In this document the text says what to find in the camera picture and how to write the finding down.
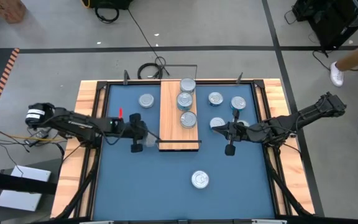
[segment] black metal frame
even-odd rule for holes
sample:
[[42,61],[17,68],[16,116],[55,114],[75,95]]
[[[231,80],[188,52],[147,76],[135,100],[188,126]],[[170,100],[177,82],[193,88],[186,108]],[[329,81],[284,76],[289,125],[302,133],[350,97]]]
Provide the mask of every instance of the black metal frame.
[[[161,84],[161,80],[127,80],[126,82],[120,82],[120,81],[112,81],[112,82],[107,82],[107,81],[100,81],[97,83],[97,89],[96,89],[96,94],[95,94],[95,98],[94,98],[94,104],[93,104],[93,110],[92,110],[92,116],[96,116],[96,112],[98,110],[98,102],[99,102],[99,97],[101,96],[101,90],[105,89],[104,92],[104,100],[103,100],[103,107],[102,107],[102,117],[106,116],[106,113],[108,111],[108,103],[109,103],[109,93],[110,93],[110,88],[113,85],[160,85]],[[251,86],[251,90],[252,90],[252,96],[253,96],[253,100],[256,104],[255,106],[255,112],[257,115],[257,119],[258,122],[260,122],[262,120],[262,115],[260,114],[260,106],[259,106],[259,99],[257,96],[257,92],[256,92],[256,88],[260,88],[260,92],[262,94],[262,101],[264,103],[264,110],[266,112],[266,117],[270,118],[271,114],[270,114],[270,109],[269,109],[269,104],[267,101],[267,94],[265,91],[265,85],[264,85],[264,81],[263,80],[241,80],[240,83],[237,82],[237,80],[196,80],[196,84],[197,85],[238,85],[238,84],[243,84],[243,85],[250,85]],[[264,152],[264,158],[266,159],[268,157],[268,149],[267,147],[263,147],[263,152]],[[281,163],[281,159],[280,159],[280,155],[277,151],[274,151],[274,157],[275,157],[275,163],[277,166],[277,173],[280,176],[280,178],[285,182],[284,179],[284,174],[283,174],[283,169],[282,169],[282,163]],[[90,152],[86,152],[85,157],[84,157],[84,163],[83,163],[83,167],[81,170],[81,180],[83,180],[85,178],[85,174],[86,174],[86,170],[88,168],[88,161],[90,158]],[[96,167],[99,166],[99,162],[100,162],[100,157],[98,158],[96,162]],[[270,196],[272,198],[272,204],[273,204],[273,211],[275,214],[275,217],[282,215],[280,214],[280,209],[278,206],[278,200],[277,200],[277,193],[276,193],[276,188],[275,188],[275,184],[274,184],[274,180],[272,179],[272,177],[269,175],[269,172],[267,172],[267,178],[269,181],[269,188],[270,188]],[[89,199],[88,199],[88,203],[87,203],[87,209],[86,209],[86,216],[89,217],[90,219],[92,218],[92,212],[93,212],[93,202],[94,202],[94,195],[95,195],[95,191],[96,191],[96,181],[97,178],[95,178],[94,180],[92,180],[92,182],[90,183],[90,188],[89,188]],[[284,205],[285,205],[285,211],[287,215],[292,215],[291,212],[291,206],[288,203],[288,200],[285,198],[285,196],[283,195],[283,199],[284,199]],[[76,211],[74,213],[74,217],[78,217],[80,214],[80,207],[81,206],[81,200],[78,201],[77,207],[76,207]],[[249,222],[249,220],[236,220],[239,223],[241,222]],[[162,222],[161,220],[159,221],[144,221],[146,223],[155,223],[155,222]],[[228,223],[232,223],[232,220],[206,220],[206,222],[208,223],[213,223],[213,222],[218,222],[218,223],[224,223],[224,222],[228,222]]]

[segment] tin can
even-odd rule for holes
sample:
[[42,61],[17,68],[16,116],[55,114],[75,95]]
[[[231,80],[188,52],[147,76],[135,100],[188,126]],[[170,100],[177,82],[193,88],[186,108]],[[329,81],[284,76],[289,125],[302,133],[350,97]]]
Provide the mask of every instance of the tin can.
[[223,96],[218,92],[212,92],[208,95],[208,101],[211,106],[219,106],[223,102]]
[[191,176],[191,183],[198,189],[203,189],[209,184],[209,177],[206,172],[198,170]]
[[193,97],[189,93],[180,93],[177,98],[178,109],[181,111],[190,110],[193,104]]
[[212,118],[209,122],[209,127],[212,129],[213,127],[219,127],[224,125],[225,122],[222,118]]
[[192,128],[192,127],[196,126],[196,123],[197,123],[197,115],[195,115],[191,111],[184,112],[180,116],[180,124],[184,128]]
[[139,104],[143,108],[150,108],[154,105],[154,97],[151,94],[143,94],[139,97]]
[[237,120],[237,123],[242,123],[244,126],[249,127],[249,123],[247,121],[244,120]]
[[180,80],[180,91],[193,94],[196,89],[196,82],[192,78],[184,78]]
[[241,111],[246,107],[246,100],[241,96],[235,96],[231,98],[230,107],[234,110],[237,109]]

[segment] gray floor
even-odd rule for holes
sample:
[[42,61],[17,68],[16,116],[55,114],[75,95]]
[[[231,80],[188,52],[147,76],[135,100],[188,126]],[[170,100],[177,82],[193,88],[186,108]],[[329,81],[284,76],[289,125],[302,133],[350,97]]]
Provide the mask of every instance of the gray floor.
[[[8,25],[0,18],[0,47],[22,49],[145,47],[145,40],[126,11],[117,22],[100,23],[92,10],[77,0],[23,0],[29,11],[20,24]],[[305,22],[288,25],[283,14],[295,0],[268,0],[280,45],[316,45]],[[131,5],[150,43],[159,46],[266,45],[272,40],[259,0],[143,0]],[[358,45],[358,31],[350,38]],[[318,57],[326,64],[347,52]],[[198,65],[198,78],[280,78],[274,51],[159,52],[168,63]],[[342,88],[332,86],[328,71],[311,52],[283,52],[298,108],[314,103],[327,91],[348,105],[341,118],[325,119],[305,128],[306,142],[327,217],[358,218],[358,77],[348,72]],[[51,102],[73,109],[81,80],[117,79],[123,70],[135,78],[140,65],[154,60],[152,52],[20,54],[0,99],[0,130],[27,135],[27,106]],[[191,77],[190,68],[170,69],[170,78]],[[154,74],[145,70],[144,76]],[[53,146],[26,153],[8,147],[20,165],[60,156]],[[12,162],[0,148],[0,169]]]

